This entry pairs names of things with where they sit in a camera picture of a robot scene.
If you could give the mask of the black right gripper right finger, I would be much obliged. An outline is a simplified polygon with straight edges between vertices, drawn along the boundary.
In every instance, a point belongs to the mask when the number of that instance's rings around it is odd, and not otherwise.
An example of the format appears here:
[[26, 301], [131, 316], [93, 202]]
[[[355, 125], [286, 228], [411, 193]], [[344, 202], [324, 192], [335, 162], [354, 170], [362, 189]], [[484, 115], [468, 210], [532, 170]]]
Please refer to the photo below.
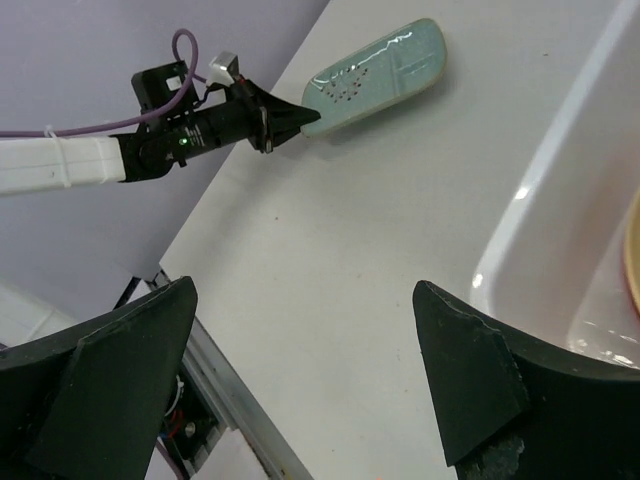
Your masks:
[[417, 337], [446, 464], [460, 479], [635, 479], [639, 373], [557, 347], [429, 281]]

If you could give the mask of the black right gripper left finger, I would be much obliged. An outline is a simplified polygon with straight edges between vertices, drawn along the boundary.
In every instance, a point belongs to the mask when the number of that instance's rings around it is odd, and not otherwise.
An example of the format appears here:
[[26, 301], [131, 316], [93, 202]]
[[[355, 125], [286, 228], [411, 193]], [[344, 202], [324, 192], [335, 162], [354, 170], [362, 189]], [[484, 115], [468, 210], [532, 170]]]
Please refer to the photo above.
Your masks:
[[183, 277], [2, 350], [2, 478], [144, 478], [197, 301]]

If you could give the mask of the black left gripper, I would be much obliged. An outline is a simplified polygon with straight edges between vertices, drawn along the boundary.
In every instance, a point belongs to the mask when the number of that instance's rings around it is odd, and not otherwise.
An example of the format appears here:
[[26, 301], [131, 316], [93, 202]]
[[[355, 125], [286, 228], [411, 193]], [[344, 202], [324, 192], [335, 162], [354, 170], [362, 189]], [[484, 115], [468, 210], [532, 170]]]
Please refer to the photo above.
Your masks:
[[277, 98], [242, 75], [229, 87], [206, 86], [205, 93], [218, 90], [225, 101], [204, 108], [205, 99], [189, 86], [176, 106], [138, 126], [130, 135], [132, 182], [160, 178], [174, 165], [184, 167], [196, 156], [242, 140], [272, 153], [321, 118], [317, 110]]

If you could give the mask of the pale green rectangular dish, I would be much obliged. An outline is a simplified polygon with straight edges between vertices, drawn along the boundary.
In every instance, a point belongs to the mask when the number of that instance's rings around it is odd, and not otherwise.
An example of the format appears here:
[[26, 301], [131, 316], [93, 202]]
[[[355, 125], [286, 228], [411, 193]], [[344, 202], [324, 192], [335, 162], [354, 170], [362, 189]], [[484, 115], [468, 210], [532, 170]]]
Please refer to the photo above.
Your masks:
[[301, 105], [320, 118], [301, 128], [318, 137], [396, 105], [439, 81], [447, 64], [444, 34], [415, 20], [344, 57], [308, 81]]

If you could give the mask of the tan round plate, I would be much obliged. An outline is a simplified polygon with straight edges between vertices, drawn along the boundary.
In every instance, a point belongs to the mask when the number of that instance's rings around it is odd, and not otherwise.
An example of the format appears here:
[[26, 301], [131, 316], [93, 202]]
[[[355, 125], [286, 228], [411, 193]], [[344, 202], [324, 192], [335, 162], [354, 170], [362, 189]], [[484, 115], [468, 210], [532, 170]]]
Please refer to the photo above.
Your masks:
[[639, 318], [639, 191], [632, 197], [624, 222], [622, 265], [629, 302]]

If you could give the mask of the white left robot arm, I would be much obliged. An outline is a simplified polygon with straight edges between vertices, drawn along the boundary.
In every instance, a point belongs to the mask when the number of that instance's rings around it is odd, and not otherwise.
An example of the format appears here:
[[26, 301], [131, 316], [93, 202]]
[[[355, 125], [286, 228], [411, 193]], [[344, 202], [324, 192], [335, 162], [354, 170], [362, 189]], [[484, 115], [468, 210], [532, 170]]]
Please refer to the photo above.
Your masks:
[[187, 83], [188, 67], [174, 62], [132, 78], [143, 120], [132, 133], [41, 138], [1, 143], [1, 192], [15, 195], [165, 176], [174, 165], [246, 140], [268, 154], [320, 119], [318, 111], [281, 100], [238, 73], [237, 63], [215, 63], [207, 92], [224, 102], [205, 107]]

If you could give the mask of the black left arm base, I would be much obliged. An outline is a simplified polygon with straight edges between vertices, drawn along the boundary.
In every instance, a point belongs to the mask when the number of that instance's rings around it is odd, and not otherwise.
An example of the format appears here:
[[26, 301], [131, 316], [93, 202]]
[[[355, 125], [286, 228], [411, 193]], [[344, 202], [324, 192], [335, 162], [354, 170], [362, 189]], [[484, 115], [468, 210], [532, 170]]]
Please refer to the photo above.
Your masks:
[[204, 463], [220, 419], [196, 378], [181, 365], [162, 419], [159, 442], [182, 479], [191, 479]]

